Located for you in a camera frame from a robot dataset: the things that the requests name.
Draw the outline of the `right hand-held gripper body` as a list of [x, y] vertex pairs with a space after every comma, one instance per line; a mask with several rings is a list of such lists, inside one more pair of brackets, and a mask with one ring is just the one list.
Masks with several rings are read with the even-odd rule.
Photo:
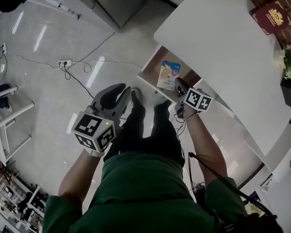
[[178, 118], [184, 118], [184, 105], [191, 107], [197, 112], [208, 111], [209, 105], [212, 102], [212, 97], [204, 93], [201, 89], [189, 88], [186, 91], [179, 90], [179, 96], [175, 111]]

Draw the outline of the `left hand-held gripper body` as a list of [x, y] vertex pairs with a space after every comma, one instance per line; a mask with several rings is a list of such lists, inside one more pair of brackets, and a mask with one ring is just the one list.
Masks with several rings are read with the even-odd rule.
[[116, 136], [114, 122], [98, 116], [91, 106], [78, 114], [71, 132], [87, 152], [104, 152]]

